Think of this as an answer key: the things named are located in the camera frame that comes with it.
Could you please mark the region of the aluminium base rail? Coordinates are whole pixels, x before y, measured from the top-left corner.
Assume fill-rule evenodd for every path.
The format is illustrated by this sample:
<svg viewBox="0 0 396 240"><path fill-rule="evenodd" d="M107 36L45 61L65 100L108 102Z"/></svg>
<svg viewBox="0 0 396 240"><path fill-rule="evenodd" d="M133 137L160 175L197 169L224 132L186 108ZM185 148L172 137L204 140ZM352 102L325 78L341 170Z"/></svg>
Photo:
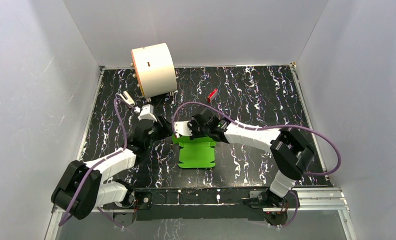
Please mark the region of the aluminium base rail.
<svg viewBox="0 0 396 240"><path fill-rule="evenodd" d="M110 221L132 214L136 221L164 219L247 219L276 229L290 226L298 211L337 211L348 240L356 239L344 193L337 187L297 187L282 200L269 198L264 187L137 188L127 192L127 205L95 205L86 200L75 208L82 220L102 213Z"/></svg>

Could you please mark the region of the small white black block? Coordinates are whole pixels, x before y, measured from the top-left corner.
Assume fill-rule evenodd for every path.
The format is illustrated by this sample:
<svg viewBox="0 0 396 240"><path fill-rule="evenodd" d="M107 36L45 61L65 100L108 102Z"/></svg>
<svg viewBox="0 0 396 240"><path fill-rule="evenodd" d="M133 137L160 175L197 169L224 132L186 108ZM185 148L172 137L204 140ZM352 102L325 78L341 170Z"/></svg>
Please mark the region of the small white black block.
<svg viewBox="0 0 396 240"><path fill-rule="evenodd" d="M123 91L119 94L119 98L127 105L135 107L136 103L127 91Z"/></svg>

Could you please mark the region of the small red block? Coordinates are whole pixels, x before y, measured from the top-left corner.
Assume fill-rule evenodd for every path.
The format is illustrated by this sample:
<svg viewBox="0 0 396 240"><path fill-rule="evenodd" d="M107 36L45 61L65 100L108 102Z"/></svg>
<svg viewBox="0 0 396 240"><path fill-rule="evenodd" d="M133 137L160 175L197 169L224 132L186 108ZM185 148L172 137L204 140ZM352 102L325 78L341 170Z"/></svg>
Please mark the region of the small red block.
<svg viewBox="0 0 396 240"><path fill-rule="evenodd" d="M213 89L213 90L207 95L207 102L208 102L208 103L211 103L211 102L214 100L214 98L217 96L217 94L218 94L218 89L217 89L217 88Z"/></svg>

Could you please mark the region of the white cylindrical drum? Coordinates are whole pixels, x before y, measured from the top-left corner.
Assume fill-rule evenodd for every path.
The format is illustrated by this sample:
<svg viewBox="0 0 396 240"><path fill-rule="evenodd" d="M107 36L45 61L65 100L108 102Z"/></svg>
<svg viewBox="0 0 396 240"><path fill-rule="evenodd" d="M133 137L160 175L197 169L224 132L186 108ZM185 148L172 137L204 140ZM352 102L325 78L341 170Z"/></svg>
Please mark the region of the white cylindrical drum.
<svg viewBox="0 0 396 240"><path fill-rule="evenodd" d="M132 49L131 57L144 98L177 91L174 64L166 43Z"/></svg>

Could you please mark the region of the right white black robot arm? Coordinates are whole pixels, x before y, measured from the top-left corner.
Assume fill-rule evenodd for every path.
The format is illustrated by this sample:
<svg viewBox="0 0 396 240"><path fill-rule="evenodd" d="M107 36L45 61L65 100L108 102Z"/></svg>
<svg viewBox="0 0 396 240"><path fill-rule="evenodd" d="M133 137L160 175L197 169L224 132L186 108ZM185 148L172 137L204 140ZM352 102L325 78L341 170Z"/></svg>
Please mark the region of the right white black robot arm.
<svg viewBox="0 0 396 240"><path fill-rule="evenodd" d="M209 110L193 115L187 122L191 138L210 137L215 142L251 146L271 154L278 167L267 190L268 203L280 207L314 159L313 145L294 127L262 129L226 117L219 118Z"/></svg>

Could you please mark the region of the green paper box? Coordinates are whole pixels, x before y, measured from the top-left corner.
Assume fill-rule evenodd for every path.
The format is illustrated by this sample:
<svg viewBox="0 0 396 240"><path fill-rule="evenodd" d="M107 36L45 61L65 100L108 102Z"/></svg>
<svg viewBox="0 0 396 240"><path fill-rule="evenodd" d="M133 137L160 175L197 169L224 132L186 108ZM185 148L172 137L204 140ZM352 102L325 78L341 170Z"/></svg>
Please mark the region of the green paper box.
<svg viewBox="0 0 396 240"><path fill-rule="evenodd" d="M207 169L215 166L216 142L210 137L192 139L190 136L172 136L173 143L179 145L179 164L181 169Z"/></svg>

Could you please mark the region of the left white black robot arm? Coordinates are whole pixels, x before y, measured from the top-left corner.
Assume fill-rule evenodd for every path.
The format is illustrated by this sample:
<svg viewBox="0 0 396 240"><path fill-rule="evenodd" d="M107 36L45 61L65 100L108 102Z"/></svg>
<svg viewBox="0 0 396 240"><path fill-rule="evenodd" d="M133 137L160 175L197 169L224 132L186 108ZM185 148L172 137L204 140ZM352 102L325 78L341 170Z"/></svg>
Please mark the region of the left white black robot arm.
<svg viewBox="0 0 396 240"><path fill-rule="evenodd" d="M123 180L108 179L133 168L141 154L172 134L171 123L163 116L139 120L132 134L124 136L122 147L113 153L87 162L70 162L51 195L51 202L65 210L66 219L78 220L87 217L94 208L110 203L132 207L133 186Z"/></svg>

